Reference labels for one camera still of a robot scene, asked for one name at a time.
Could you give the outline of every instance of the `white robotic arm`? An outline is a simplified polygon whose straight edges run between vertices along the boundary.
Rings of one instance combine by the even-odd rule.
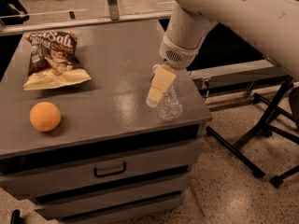
[[[176,0],[160,55],[182,69],[221,22],[299,80],[299,3],[293,0]]]

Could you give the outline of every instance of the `brown snack bag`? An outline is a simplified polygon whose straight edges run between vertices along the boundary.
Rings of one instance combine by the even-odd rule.
[[[25,34],[24,38],[32,45],[25,90],[55,89],[91,79],[75,55],[75,33],[51,31]]]

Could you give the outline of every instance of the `desk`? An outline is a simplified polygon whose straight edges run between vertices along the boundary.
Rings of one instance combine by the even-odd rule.
[[[211,114],[185,70],[175,82],[179,119],[162,120],[146,105],[151,67],[162,63],[162,27],[139,21],[76,31],[92,80],[73,87],[24,91],[30,44],[19,44],[0,84],[0,187],[61,223],[111,223],[180,205]],[[63,115],[51,133],[29,121],[43,101]]]

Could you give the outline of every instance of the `gray tabletop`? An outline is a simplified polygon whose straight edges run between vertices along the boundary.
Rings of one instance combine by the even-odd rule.
[[[175,88],[183,114],[159,118],[146,105],[151,68],[162,63],[164,33],[157,21],[115,23],[76,29],[77,55],[92,80],[57,90],[24,91],[31,45],[22,40],[0,83],[0,157],[71,147],[137,133],[211,120],[188,73],[178,72]],[[29,120],[33,105],[48,101],[63,115],[54,131],[36,131]]]

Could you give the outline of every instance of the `clear plastic bottle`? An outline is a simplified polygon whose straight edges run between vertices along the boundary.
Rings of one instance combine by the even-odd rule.
[[[173,85],[164,95],[157,106],[158,115],[164,120],[177,119],[183,112],[183,106],[177,98],[177,94]]]

